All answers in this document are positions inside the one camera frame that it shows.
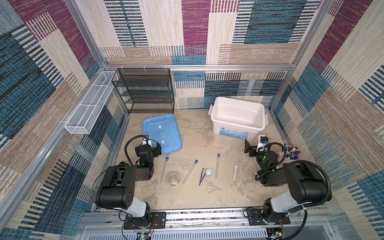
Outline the white plastic storage bin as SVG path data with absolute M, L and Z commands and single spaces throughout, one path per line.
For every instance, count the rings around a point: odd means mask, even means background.
M 226 97 L 215 99 L 209 116 L 214 134 L 249 142 L 268 125 L 263 104 Z

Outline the clear test tube rack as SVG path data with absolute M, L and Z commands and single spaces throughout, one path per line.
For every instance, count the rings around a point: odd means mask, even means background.
M 233 165 L 238 165 L 238 168 L 243 170 L 250 162 L 250 158 L 237 148 L 232 147 L 225 153 L 226 159 Z

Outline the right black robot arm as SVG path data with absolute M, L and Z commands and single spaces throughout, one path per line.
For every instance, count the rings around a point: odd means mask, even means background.
M 323 205 L 332 199 L 331 181 L 319 165 L 305 160 L 286 162 L 287 148 L 270 143 L 262 136 L 257 146 L 245 140 L 244 152 L 256 159 L 259 170 L 255 180 L 264 187 L 288 186 L 288 191 L 265 200 L 261 208 L 247 207 L 243 216 L 250 226 L 279 225 L 280 230 L 267 236 L 268 240 L 293 240 L 298 237 L 308 220 L 308 208 Z M 284 234 L 290 224 L 290 214 L 304 212 L 299 228 L 291 235 Z

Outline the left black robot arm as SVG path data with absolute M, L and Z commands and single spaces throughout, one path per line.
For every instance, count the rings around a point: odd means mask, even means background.
M 127 147 L 138 138 L 143 138 L 145 142 L 135 147 L 139 159 L 134 164 Z M 155 220 L 151 217 L 150 205 L 135 197 L 135 186 L 136 182 L 151 180 L 154 174 L 154 158 L 162 154 L 162 147 L 160 143 L 150 139 L 149 135 L 138 135 L 127 141 L 124 151 L 128 162 L 107 167 L 100 174 L 103 179 L 93 201 L 99 208 L 125 213 L 124 226 L 147 229 L 153 226 Z

